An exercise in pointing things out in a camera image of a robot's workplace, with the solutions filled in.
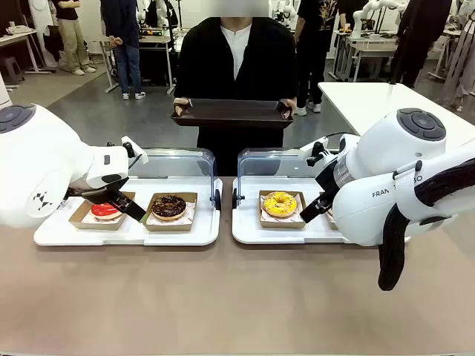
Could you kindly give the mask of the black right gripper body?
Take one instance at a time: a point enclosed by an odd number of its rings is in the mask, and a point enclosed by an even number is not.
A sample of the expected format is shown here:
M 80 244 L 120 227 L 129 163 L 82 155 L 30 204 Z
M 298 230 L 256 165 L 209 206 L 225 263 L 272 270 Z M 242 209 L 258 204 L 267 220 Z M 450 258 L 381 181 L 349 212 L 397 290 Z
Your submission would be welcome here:
M 320 187 L 323 189 L 323 192 L 327 195 L 335 195 L 340 190 L 334 177 L 334 171 L 337 163 L 338 160 L 336 157 L 324 157 L 320 158 L 315 164 L 315 181 L 320 185 Z

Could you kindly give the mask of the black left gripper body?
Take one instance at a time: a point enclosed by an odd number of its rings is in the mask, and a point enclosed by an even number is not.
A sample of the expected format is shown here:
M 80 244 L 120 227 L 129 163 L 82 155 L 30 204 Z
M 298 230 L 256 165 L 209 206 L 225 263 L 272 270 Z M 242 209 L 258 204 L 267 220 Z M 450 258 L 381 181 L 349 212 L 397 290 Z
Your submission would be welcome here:
M 108 182 L 104 182 L 100 178 L 99 187 L 94 188 L 91 182 L 87 182 L 85 177 L 82 177 L 69 185 L 65 193 L 65 200 L 71 197 L 81 197 L 92 204 L 103 204 L 126 199 L 120 189 L 128 181 L 128 178 L 122 178 L 116 174 L 113 178 L 114 181 L 109 180 Z

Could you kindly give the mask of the person's left hand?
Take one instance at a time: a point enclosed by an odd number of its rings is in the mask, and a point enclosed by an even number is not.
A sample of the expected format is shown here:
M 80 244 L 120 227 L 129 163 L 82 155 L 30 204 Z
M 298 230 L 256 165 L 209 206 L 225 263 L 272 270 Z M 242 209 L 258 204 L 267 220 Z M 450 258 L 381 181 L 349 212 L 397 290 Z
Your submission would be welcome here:
M 288 118 L 294 114 L 294 111 L 297 108 L 296 100 L 296 98 L 280 100 L 280 112 L 284 118 Z

